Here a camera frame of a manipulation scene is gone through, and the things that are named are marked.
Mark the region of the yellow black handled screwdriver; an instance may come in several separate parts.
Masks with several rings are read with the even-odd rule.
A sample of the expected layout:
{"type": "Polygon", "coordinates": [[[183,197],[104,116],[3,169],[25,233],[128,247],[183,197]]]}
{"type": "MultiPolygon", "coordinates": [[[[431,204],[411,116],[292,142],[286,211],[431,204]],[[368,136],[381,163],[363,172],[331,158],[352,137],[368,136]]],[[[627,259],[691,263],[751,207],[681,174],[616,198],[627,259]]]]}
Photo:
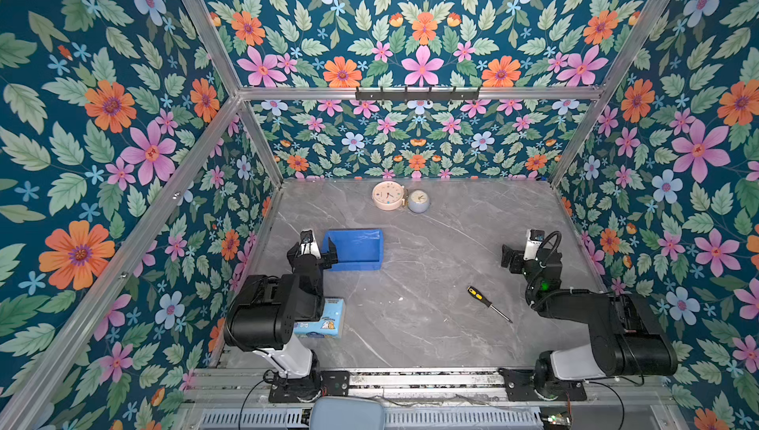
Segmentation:
{"type": "Polygon", "coordinates": [[[488,299],[479,289],[476,289],[474,286],[468,286],[468,293],[471,297],[473,297],[476,301],[478,301],[480,304],[482,304],[486,309],[491,309],[496,313],[496,315],[499,315],[502,317],[502,319],[505,319],[508,323],[514,323],[510,317],[508,317],[503,311],[500,311],[498,307],[496,307],[490,299],[488,299]]]}

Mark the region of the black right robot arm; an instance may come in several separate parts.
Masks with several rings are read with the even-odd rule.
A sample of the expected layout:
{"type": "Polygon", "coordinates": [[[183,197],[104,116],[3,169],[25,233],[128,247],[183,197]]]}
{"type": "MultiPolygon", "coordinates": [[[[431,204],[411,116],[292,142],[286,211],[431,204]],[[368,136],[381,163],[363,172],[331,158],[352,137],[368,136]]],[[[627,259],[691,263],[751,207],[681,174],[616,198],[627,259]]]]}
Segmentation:
{"type": "Polygon", "coordinates": [[[543,319],[586,326],[588,342],[542,352],[531,375],[518,377],[502,369],[513,400],[584,398],[582,384],[597,379],[672,377],[678,359],[671,340],[637,294],[564,288],[561,253],[539,246],[533,257],[524,250],[502,247],[501,266],[526,280],[525,302],[543,319]]]}

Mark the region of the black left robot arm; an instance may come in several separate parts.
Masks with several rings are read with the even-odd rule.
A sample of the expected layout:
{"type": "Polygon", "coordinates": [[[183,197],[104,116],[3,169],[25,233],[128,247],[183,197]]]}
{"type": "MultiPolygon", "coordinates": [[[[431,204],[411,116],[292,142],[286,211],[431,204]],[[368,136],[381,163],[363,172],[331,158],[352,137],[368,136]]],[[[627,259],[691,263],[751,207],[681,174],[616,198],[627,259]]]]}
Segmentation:
{"type": "Polygon", "coordinates": [[[332,240],[320,250],[311,230],[287,252],[291,271],[246,278],[227,313],[225,342],[263,358],[270,402],[313,402],[326,395],[316,353],[300,339],[339,334],[344,301],[324,296],[324,271],[338,263],[332,240]]]}

